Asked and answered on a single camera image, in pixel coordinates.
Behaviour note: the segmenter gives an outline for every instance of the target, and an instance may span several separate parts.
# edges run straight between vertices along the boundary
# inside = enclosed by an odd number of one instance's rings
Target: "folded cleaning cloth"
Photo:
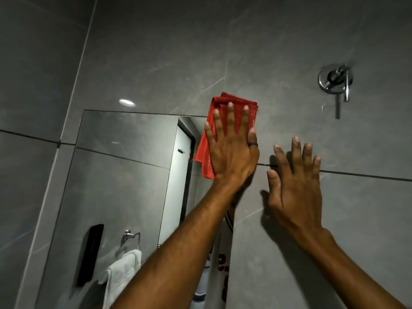
[[[140,269],[141,260],[142,252],[133,249],[103,272],[99,279],[99,284],[107,282],[103,309],[109,309],[115,302],[116,298]]]
[[[234,105],[234,115],[235,115],[235,131],[239,130],[241,117],[243,114],[243,107],[245,105],[249,106],[249,128],[252,128],[255,124],[256,113],[258,112],[258,104],[243,98],[238,98],[234,95],[227,93],[222,93],[220,96],[215,96],[212,99],[209,107],[209,113],[207,115],[207,121],[210,124],[213,134],[216,137],[215,120],[213,111],[215,108],[219,109],[220,117],[222,119],[222,124],[224,128],[224,133],[226,134],[226,121],[227,121],[227,104],[232,102]],[[207,142],[206,134],[203,131],[202,138],[200,140],[199,147],[197,149],[195,161],[202,163],[202,175],[208,179],[214,179],[215,174],[212,168],[212,162],[210,160],[209,154],[209,144]]]

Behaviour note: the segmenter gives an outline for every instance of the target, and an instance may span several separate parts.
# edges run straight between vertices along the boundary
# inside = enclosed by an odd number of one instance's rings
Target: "person's left hand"
[[[214,110],[217,140],[208,122],[205,133],[209,142],[209,152],[215,179],[229,181],[240,188],[255,172],[259,159],[256,130],[249,130],[249,107],[245,105],[238,133],[235,132],[235,115],[232,102],[227,105],[227,131],[224,134],[218,109]]]

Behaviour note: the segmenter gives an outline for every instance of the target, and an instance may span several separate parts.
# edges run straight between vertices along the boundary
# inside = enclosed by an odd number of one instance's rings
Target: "red microfiber cloth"
[[[238,98],[234,95],[227,93],[222,93],[220,96],[215,96],[210,103],[209,113],[207,115],[207,121],[210,124],[213,134],[216,138],[215,120],[213,111],[215,108],[220,110],[220,117],[222,119],[222,124],[224,128],[224,133],[226,134],[226,122],[227,122],[227,104],[232,102],[234,105],[234,115],[235,115],[235,132],[239,130],[243,107],[245,105],[249,106],[249,129],[255,124],[256,113],[258,112],[258,104],[243,98]],[[206,134],[203,131],[202,138],[200,140],[199,147],[197,149],[195,161],[202,163],[202,175],[208,179],[214,179],[215,174],[212,168],[212,162],[210,160],[209,154],[209,144],[207,142]]]

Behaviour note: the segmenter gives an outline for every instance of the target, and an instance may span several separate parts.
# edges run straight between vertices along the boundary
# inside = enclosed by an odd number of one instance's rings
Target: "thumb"
[[[279,175],[275,170],[268,170],[267,180],[269,182],[270,192],[269,205],[281,209],[283,207],[281,198],[281,178],[279,178]]]

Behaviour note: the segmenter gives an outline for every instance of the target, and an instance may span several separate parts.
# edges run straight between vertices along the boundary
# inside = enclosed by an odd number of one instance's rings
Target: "person's right hand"
[[[269,207],[280,225],[303,246],[308,239],[329,233],[321,224],[321,158],[315,156],[312,161],[312,144],[305,144],[302,153],[298,137],[292,139],[292,167],[278,145],[274,150],[280,177],[274,170],[267,171]]]

